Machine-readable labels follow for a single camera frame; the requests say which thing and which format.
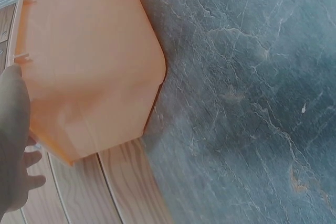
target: wooden floor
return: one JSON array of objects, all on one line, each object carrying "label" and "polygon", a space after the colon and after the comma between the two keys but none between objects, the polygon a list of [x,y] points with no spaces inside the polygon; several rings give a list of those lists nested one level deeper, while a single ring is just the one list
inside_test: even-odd
[{"label": "wooden floor", "polygon": [[[0,71],[14,9],[0,9]],[[41,151],[41,162],[29,173],[44,174],[45,186],[31,191],[27,204],[7,213],[1,224],[173,223],[139,140],[92,155],[73,168]]]}]

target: gray marble surface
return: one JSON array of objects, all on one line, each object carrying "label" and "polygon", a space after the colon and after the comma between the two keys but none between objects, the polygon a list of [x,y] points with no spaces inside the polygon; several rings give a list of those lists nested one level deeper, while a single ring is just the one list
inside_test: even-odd
[{"label": "gray marble surface", "polygon": [[336,223],[336,0],[141,0],[143,144],[176,223]]}]

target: wood plank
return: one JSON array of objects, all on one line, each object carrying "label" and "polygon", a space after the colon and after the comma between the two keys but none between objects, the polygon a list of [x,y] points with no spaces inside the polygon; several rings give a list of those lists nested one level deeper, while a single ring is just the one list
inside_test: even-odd
[{"label": "wood plank", "polygon": [[21,210],[6,213],[1,220],[1,224],[25,224]]},{"label": "wood plank", "polygon": [[7,42],[0,43],[0,74],[6,66]]},{"label": "wood plank", "polygon": [[74,167],[51,155],[50,162],[69,222],[121,224],[96,155]]},{"label": "wood plank", "polygon": [[99,157],[123,223],[173,223],[139,140]]},{"label": "wood plank", "polygon": [[15,4],[0,9],[0,43],[8,40]]},{"label": "wood plank", "polygon": [[[36,150],[35,147],[27,148],[28,151]],[[30,175],[43,174],[47,178],[46,184],[29,192],[28,202],[22,208],[28,224],[57,223],[67,224],[61,201],[59,199],[55,181],[52,175],[47,152],[41,148],[42,159],[28,169]]]}]

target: stone countertop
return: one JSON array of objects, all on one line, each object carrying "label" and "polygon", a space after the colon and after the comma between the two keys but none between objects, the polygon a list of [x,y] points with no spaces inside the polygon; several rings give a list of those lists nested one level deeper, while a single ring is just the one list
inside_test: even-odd
[{"label": "stone countertop", "polygon": [[176,223],[336,223],[336,0],[141,0],[146,152]]}]

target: hand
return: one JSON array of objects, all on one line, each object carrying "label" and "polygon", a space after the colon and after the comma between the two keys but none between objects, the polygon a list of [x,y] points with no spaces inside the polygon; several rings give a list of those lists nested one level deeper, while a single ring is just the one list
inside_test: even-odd
[{"label": "hand", "polygon": [[22,207],[31,189],[42,186],[44,176],[29,176],[40,152],[24,152],[36,144],[29,138],[30,100],[21,68],[8,67],[0,76],[0,214]]}]

